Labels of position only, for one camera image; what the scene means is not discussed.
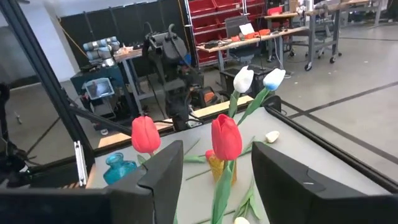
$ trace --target blue-tipped tulip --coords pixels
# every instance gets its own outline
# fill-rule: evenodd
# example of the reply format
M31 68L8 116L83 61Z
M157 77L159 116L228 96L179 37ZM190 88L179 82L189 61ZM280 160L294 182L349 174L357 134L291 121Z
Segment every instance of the blue-tipped tulip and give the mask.
M267 90L275 91L284 80L285 74L285 70L275 68L262 80L262 84Z

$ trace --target red tulip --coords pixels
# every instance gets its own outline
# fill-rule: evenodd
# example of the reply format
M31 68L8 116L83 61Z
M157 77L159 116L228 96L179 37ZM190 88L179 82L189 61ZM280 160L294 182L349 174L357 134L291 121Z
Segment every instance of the red tulip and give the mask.
M211 141L217 158L235 160L242 153L242 137L234 119L218 115L211 124Z
M214 155L214 150L212 150L212 149L207 150L206 153L205 153L205 156L206 156L207 160L209 160L212 155Z
M137 152L153 154L160 146L160 136L152 118L140 116L132 121L131 143Z

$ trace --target white wall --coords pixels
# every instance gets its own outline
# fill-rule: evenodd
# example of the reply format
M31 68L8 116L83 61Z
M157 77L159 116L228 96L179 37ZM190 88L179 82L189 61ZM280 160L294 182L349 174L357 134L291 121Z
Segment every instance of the white wall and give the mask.
M79 68L62 28L57 22L57 16L69 16L83 11L90 12L149 1L153 0L30 0L30 4L21 4L21 8L55 75L60 82L64 82L79 72ZM0 27L2 26L8 26L8 23L0 13Z

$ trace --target paper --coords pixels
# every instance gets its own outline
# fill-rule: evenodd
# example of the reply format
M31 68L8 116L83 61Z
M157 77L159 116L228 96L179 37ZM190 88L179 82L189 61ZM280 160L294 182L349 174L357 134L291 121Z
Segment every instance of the paper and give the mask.
M241 32L243 35L248 35L251 33L254 33L253 26L251 23L245 24L245 25L240 25L239 28L241 29Z

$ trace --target yellow vase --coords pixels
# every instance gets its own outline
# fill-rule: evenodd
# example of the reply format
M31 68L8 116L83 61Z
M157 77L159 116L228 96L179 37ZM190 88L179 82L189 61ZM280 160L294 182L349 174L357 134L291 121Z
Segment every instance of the yellow vase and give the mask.
M223 174L223 169L224 169L224 161L221 159L218 159L215 155L210 156L210 158L207 159L207 162L210 165L211 173L213 174L214 182L217 183L217 181L220 179L221 175ZM236 183L236 162L234 164L234 171L232 174L232 181L231 185L234 185Z

